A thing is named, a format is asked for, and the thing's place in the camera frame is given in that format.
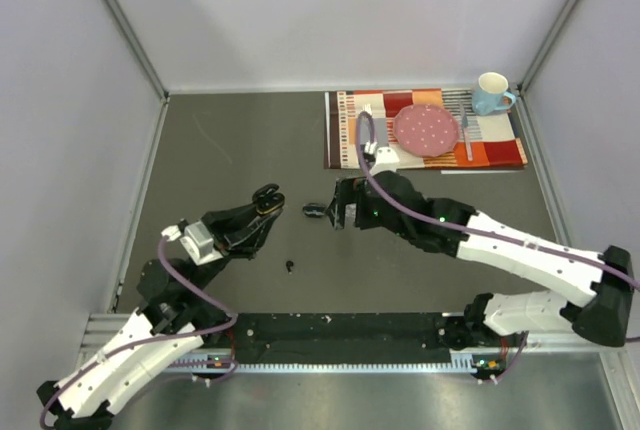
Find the black marbled earbud charging case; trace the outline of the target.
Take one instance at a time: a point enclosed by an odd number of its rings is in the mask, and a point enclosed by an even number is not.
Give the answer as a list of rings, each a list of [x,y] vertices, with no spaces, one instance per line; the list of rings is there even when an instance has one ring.
[[[302,207],[303,215],[308,218],[324,218],[327,215],[327,206],[318,203],[308,203]]]

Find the glossy black gold-striped earbud case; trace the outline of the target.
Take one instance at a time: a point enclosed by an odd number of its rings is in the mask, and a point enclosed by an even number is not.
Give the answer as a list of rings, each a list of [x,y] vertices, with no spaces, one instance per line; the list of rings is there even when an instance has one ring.
[[[253,193],[252,203],[258,215],[266,216],[283,209],[285,196],[279,189],[278,184],[269,183]]]

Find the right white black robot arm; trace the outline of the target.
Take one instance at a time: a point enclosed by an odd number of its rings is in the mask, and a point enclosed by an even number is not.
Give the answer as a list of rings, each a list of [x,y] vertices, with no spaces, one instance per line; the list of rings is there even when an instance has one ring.
[[[423,196],[405,177],[384,171],[337,181],[327,210],[332,225],[384,228],[427,253],[480,263],[541,286],[519,295],[480,294],[464,310],[466,337],[487,346],[521,332],[568,332],[621,347],[633,299],[631,258],[610,246],[578,250],[513,229],[473,206]]]

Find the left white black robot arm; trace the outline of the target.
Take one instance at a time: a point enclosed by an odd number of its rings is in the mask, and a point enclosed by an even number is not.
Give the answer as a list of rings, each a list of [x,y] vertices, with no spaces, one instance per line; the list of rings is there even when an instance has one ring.
[[[38,388],[42,418],[54,419],[41,428],[106,429],[176,360],[220,344],[239,315],[205,289],[232,260],[256,257],[283,207],[281,193],[262,195],[163,229],[139,282],[142,304],[86,363]]]

